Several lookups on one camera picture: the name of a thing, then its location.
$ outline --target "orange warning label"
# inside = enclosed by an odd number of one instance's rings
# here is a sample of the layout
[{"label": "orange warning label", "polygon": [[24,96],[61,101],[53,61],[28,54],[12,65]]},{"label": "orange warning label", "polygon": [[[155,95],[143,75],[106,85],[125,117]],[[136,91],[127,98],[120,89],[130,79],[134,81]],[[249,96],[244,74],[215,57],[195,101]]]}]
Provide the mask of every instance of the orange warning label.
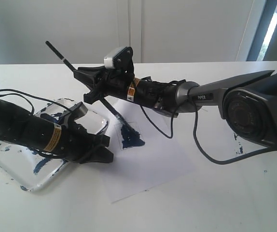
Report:
[{"label": "orange warning label", "polygon": [[53,131],[51,140],[48,142],[46,147],[43,149],[44,151],[48,151],[48,152],[53,151],[59,142],[59,139],[61,136],[61,126],[56,123],[54,123],[54,125],[55,125],[55,127],[54,127],[54,131]]},{"label": "orange warning label", "polygon": [[[133,81],[134,81],[135,86],[138,86],[140,79],[134,78]],[[134,95],[135,95],[135,89],[134,89],[133,83],[131,83],[129,88],[128,88],[127,100],[133,102],[134,101]]]}]

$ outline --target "white table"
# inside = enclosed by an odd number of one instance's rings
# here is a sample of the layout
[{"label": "white table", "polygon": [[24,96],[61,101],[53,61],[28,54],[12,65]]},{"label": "white table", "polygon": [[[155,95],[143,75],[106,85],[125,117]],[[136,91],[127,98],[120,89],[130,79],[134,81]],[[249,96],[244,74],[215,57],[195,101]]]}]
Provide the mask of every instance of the white table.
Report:
[{"label": "white table", "polygon": [[[277,71],[277,62],[135,65],[137,77],[151,75],[164,82],[187,79],[199,84],[262,70]],[[0,65],[0,88],[6,87],[77,101],[87,91],[65,65]],[[18,98],[6,100],[29,107]],[[45,104],[33,103],[36,110]],[[277,152],[226,166],[213,164],[194,144],[193,121],[193,114],[180,115],[174,134],[189,153],[194,171],[113,204],[99,172],[88,164],[69,165],[39,192],[5,184],[9,179],[0,173],[0,232],[277,231]],[[198,137],[213,157],[224,159],[235,153],[233,132],[220,119],[217,107],[200,111]],[[247,142],[243,146],[244,150],[257,148]]]}]

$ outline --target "sheet of paper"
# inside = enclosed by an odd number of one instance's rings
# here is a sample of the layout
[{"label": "sheet of paper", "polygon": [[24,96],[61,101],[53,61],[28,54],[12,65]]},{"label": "sheet of paper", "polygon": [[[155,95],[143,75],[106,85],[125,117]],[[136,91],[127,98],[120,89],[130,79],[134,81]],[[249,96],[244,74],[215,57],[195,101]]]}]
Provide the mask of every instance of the sheet of paper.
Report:
[{"label": "sheet of paper", "polygon": [[[192,170],[188,155],[178,142],[160,134],[148,122],[138,105],[119,100],[114,107],[140,133],[137,146],[125,141],[120,122],[112,116],[107,135],[111,137],[110,151],[114,162],[101,170],[111,202],[129,197],[159,184],[171,181]],[[169,133],[163,116],[146,109],[150,119]]]}]

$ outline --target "clear acrylic tray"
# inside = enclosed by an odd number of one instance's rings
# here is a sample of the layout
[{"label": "clear acrylic tray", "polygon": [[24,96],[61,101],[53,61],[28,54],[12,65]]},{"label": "clear acrylic tray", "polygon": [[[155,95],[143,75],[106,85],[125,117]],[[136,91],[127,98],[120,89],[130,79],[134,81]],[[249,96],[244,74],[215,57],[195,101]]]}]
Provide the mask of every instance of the clear acrylic tray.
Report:
[{"label": "clear acrylic tray", "polygon": [[[58,99],[57,102],[68,108],[76,104],[70,99]],[[64,108],[48,103],[36,116],[49,114],[58,119],[62,112],[64,112]],[[87,114],[76,122],[93,134],[105,133],[109,124],[106,117],[91,109],[88,109]],[[0,141],[0,169],[10,176],[11,183],[17,182],[24,191],[40,189],[67,164],[66,160],[44,158],[26,147]]]}]

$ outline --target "white wall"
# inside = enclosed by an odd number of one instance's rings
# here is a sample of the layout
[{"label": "white wall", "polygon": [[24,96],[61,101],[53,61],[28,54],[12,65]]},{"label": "white wall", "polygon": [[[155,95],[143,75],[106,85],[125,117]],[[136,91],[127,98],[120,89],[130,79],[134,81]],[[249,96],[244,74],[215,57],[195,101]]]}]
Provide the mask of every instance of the white wall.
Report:
[{"label": "white wall", "polygon": [[246,60],[264,3],[142,0],[142,62]]},{"label": "white wall", "polygon": [[116,0],[0,0],[0,63],[60,63],[46,40],[70,62],[103,63],[119,46],[117,10]]}]

